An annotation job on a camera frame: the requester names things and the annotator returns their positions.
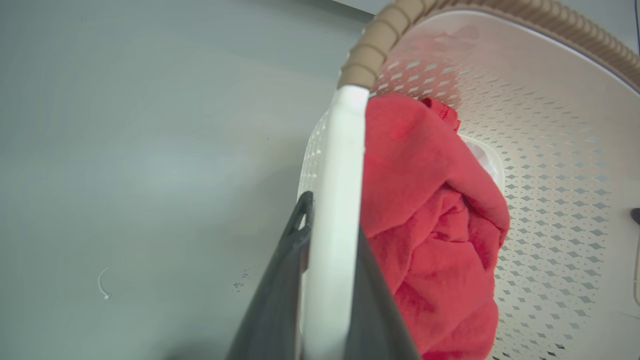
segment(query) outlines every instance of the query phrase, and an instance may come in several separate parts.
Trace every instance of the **red cloth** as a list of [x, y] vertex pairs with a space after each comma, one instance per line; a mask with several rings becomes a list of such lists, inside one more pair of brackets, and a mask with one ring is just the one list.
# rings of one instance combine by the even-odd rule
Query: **red cloth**
[[456, 112], [425, 104], [369, 100], [360, 224], [422, 358], [485, 359], [509, 211]]

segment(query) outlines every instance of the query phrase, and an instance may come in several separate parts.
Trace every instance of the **gray floor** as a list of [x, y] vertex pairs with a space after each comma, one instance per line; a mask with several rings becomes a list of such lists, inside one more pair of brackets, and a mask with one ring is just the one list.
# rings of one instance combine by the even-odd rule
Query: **gray floor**
[[370, 18], [329, 0], [0, 3], [0, 358], [221, 358]]

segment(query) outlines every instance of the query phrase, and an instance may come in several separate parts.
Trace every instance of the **laundry basket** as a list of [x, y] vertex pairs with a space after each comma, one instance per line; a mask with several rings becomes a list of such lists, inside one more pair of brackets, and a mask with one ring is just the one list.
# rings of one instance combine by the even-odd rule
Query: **laundry basket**
[[352, 306], [365, 108], [397, 92], [454, 107], [504, 167], [509, 236], [490, 359], [640, 356], [640, 60], [551, 0], [398, 0], [366, 27], [312, 133], [309, 359], [343, 345]]

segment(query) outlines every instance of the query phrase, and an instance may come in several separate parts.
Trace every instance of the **white string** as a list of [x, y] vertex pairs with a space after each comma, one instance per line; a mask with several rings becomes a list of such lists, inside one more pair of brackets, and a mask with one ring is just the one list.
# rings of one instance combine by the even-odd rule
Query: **white string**
[[107, 300], [108, 298], [111, 297], [111, 294], [104, 291], [104, 288], [102, 287], [102, 274], [104, 274], [105, 271], [109, 270], [109, 268], [104, 269], [101, 273], [100, 276], [98, 276], [98, 288], [100, 289], [100, 292], [102, 292], [102, 294], [104, 295], [104, 300]]

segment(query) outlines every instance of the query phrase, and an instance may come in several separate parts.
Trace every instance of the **basket handle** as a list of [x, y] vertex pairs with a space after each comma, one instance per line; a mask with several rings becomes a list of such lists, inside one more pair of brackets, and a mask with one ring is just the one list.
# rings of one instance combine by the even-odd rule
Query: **basket handle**
[[449, 10], [483, 12], [535, 30], [591, 58], [640, 93], [640, 57], [556, 0], [396, 0], [364, 29], [341, 69], [338, 88], [370, 90], [400, 38], [423, 17]]

